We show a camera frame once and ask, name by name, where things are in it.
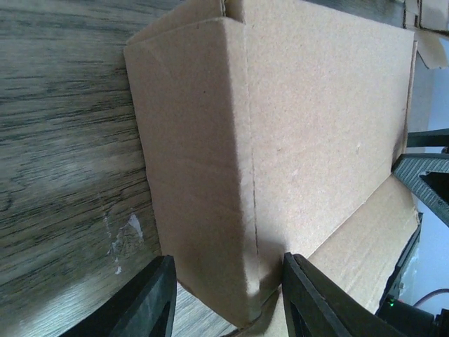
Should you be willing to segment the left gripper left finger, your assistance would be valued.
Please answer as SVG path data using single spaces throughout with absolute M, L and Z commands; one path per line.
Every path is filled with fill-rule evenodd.
M 172 256 L 157 256 L 63 336 L 171 336 L 177 280 Z

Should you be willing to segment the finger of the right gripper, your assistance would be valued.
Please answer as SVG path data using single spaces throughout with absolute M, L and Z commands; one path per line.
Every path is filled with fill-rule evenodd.
M 448 226 L 448 154 L 402 154 L 392 173 Z
M 449 129 L 409 132 L 407 147 L 448 147 Z

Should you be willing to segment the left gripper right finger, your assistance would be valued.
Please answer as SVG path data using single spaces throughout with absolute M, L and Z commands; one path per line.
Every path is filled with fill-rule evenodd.
M 284 254 L 282 295 L 289 336 L 410 335 L 369 312 L 300 254 Z

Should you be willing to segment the brown cardboard box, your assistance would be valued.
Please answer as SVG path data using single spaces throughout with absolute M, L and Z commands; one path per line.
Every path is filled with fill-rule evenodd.
M 300 254 L 369 312 L 418 226 L 393 177 L 414 34 L 308 1 L 186 1 L 124 48 L 161 251 L 242 336 Z

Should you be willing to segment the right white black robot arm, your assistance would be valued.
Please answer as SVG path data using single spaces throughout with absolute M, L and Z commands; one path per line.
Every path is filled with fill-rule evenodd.
M 402 154 L 394 163 L 392 173 L 413 195 L 442 222 L 448 224 L 448 129 L 411 132 L 408 147 L 442 147 L 441 153 Z M 394 297 L 401 272 L 416 247 L 420 229 L 416 229 L 399 258 L 393 275 L 380 301 L 376 316 L 404 336 L 447 336 L 448 310 L 432 315 Z

